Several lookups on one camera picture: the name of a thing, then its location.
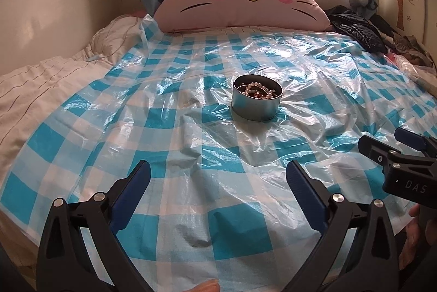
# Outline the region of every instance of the screw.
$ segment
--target screw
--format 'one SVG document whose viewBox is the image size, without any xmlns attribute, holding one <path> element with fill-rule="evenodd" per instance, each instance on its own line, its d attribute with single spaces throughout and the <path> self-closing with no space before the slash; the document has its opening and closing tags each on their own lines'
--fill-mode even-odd
<svg viewBox="0 0 437 292">
<path fill-rule="evenodd" d="M 332 199 L 333 199 L 335 202 L 340 203 L 340 202 L 343 202 L 343 201 L 344 201 L 344 196 L 343 196 L 342 194 L 335 193 L 335 194 L 332 195 Z"/>
<path fill-rule="evenodd" d="M 381 201 L 381 200 L 374 200 L 374 201 L 373 201 L 373 204 L 374 204 L 375 206 L 377 206 L 378 208 L 384 207 L 384 202 Z"/>
<path fill-rule="evenodd" d="M 62 198 L 56 198 L 56 200 L 53 201 L 53 205 L 55 207 L 60 207 L 64 203 L 64 200 Z"/>
<path fill-rule="evenodd" d="M 100 202 L 105 199 L 105 194 L 103 192 L 98 192 L 93 196 L 93 200 Z"/>
</svg>

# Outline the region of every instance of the hello kitty print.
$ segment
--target hello kitty print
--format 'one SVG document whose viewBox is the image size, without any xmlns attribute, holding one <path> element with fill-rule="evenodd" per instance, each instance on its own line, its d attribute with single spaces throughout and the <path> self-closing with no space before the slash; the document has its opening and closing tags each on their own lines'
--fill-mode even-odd
<svg viewBox="0 0 437 292">
<path fill-rule="evenodd" d="M 164 32 L 230 26 L 324 31 L 330 23 L 314 0 L 164 0 L 154 18 Z"/>
</svg>

